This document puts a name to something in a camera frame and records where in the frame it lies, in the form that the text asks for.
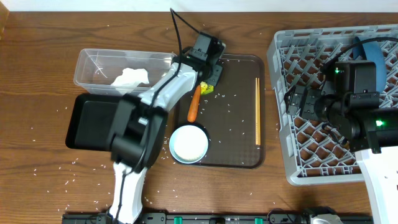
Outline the foil snack wrapper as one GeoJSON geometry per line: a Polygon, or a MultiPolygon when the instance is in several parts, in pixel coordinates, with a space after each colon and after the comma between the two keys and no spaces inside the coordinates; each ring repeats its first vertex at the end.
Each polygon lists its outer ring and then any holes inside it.
{"type": "Polygon", "coordinates": [[[201,82],[200,83],[200,94],[201,95],[207,95],[209,93],[212,93],[214,91],[214,86],[207,84],[206,82],[201,82]]]}

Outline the white napkin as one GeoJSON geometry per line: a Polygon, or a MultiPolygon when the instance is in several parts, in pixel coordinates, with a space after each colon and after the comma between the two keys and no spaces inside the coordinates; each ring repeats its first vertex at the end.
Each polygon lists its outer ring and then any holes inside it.
{"type": "Polygon", "coordinates": [[[111,86],[124,95],[135,90],[140,84],[149,84],[148,71],[143,68],[125,68],[122,75],[116,77],[111,86]]]}

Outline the dark blue plate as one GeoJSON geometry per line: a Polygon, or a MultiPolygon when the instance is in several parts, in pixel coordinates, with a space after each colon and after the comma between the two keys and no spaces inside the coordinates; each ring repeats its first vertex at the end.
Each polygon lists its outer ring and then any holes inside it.
{"type": "Polygon", "coordinates": [[[376,65],[376,90],[382,93],[387,83],[387,70],[383,52],[378,41],[362,43],[353,47],[353,58],[361,57],[363,60],[370,60],[376,65]]]}

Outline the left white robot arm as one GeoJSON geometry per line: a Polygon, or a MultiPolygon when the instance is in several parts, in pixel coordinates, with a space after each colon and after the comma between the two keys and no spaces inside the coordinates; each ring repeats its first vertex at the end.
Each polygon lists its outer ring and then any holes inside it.
{"type": "Polygon", "coordinates": [[[175,57],[152,88],[138,95],[125,94],[118,103],[106,146],[111,151],[115,176],[109,223],[134,223],[142,211],[142,189],[148,169],[160,152],[170,110],[200,82],[220,69],[218,58],[175,57]]]}

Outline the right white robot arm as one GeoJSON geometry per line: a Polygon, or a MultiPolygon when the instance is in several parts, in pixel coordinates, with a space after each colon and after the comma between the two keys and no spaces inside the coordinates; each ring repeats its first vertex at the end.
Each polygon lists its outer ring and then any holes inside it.
{"type": "Polygon", "coordinates": [[[379,107],[378,92],[342,95],[295,85],[289,115],[329,124],[348,140],[364,176],[374,223],[397,223],[397,109],[379,107]]]}

